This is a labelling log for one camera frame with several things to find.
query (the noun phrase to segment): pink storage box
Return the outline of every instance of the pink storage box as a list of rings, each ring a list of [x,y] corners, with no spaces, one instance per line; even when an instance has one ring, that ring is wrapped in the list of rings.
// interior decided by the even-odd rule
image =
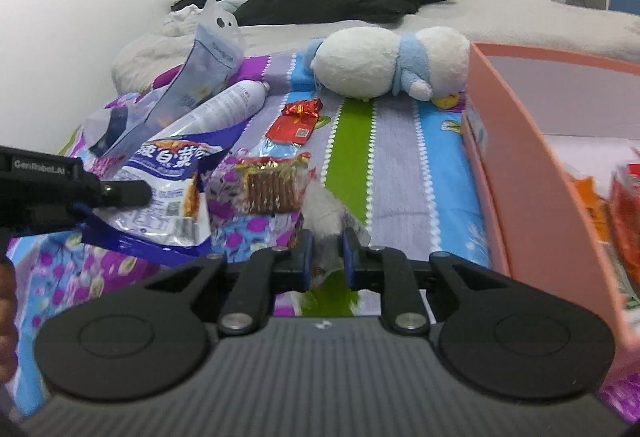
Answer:
[[[616,339],[607,381],[639,367],[612,264],[547,140],[640,140],[640,65],[478,43],[468,97],[463,135],[493,268],[599,314]]]

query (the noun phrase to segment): yellow plush beak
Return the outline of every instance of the yellow plush beak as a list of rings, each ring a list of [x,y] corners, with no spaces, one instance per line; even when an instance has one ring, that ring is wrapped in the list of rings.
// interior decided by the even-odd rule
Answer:
[[[459,94],[449,94],[444,98],[431,98],[431,103],[433,103],[440,110],[449,110],[455,107],[460,101]]]

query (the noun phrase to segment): barcode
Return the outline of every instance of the barcode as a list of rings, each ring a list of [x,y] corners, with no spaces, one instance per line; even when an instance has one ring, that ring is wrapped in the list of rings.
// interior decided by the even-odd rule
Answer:
[[[178,202],[170,202],[166,206],[166,212],[164,213],[167,217],[177,217],[180,215],[180,201]]]
[[[175,238],[187,240],[190,243],[195,241],[196,224],[191,217],[181,217],[175,220]]]

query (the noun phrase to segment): white stuffed animal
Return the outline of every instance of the white stuffed animal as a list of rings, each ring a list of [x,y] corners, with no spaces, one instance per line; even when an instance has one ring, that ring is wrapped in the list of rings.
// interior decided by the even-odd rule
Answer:
[[[469,42],[450,27],[402,36],[379,27],[353,27],[315,40],[305,65],[324,87],[348,98],[367,101],[404,91],[448,109],[466,87]]]

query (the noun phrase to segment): black circular joint cover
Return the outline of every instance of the black circular joint cover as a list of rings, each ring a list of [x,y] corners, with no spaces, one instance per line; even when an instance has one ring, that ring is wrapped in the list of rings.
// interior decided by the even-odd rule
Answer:
[[[462,380],[501,397],[556,401],[594,390],[614,355],[595,314],[530,288],[487,290],[444,323],[439,349]]]
[[[34,343],[52,391],[124,402],[162,392],[206,357],[207,332],[187,302],[167,293],[112,293],[47,321]]]

